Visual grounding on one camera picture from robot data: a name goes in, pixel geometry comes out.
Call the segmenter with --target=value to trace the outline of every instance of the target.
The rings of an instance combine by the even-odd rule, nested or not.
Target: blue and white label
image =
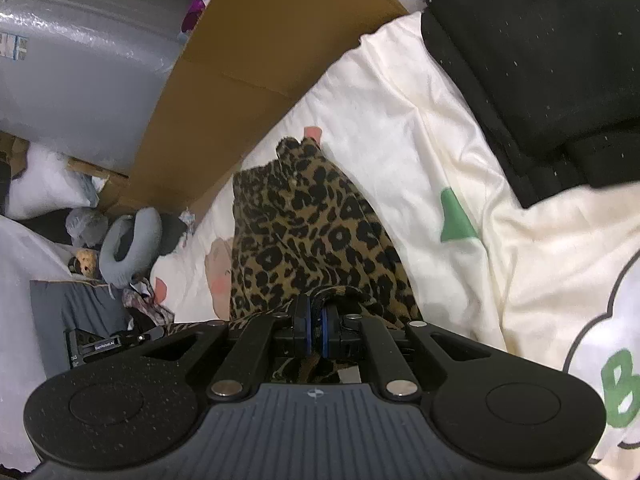
[[[0,56],[23,61],[27,56],[27,38],[0,32]]]

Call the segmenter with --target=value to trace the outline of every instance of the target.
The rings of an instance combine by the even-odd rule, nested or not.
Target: gray fabric
[[[123,260],[115,255],[124,235],[133,228],[133,241]],[[125,288],[137,272],[147,270],[158,257],[162,222],[152,207],[141,209],[133,221],[130,215],[121,216],[110,227],[100,250],[100,273],[104,281]]]
[[[107,337],[126,330],[129,314],[107,285],[31,282],[31,310],[47,378],[70,369],[65,330],[79,328]]]

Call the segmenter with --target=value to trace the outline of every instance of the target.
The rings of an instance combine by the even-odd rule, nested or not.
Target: leopard print pants
[[[348,177],[312,139],[283,139],[276,152],[234,175],[232,327],[287,311],[301,293],[312,309],[338,299],[340,314],[390,328],[422,319],[398,253]]]

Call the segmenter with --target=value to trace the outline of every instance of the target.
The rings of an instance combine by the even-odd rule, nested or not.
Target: white pillow
[[[91,177],[66,168],[68,157],[31,143],[27,169],[9,186],[5,216],[26,220],[67,207],[96,207]]]

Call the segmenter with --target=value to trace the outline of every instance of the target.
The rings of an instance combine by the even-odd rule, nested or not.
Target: black device
[[[601,478],[587,460],[606,414],[577,378],[422,321],[329,305],[311,330],[313,315],[300,296],[51,378],[24,411],[44,461],[30,478]],[[363,382],[265,382],[274,356],[312,351],[359,362]]]

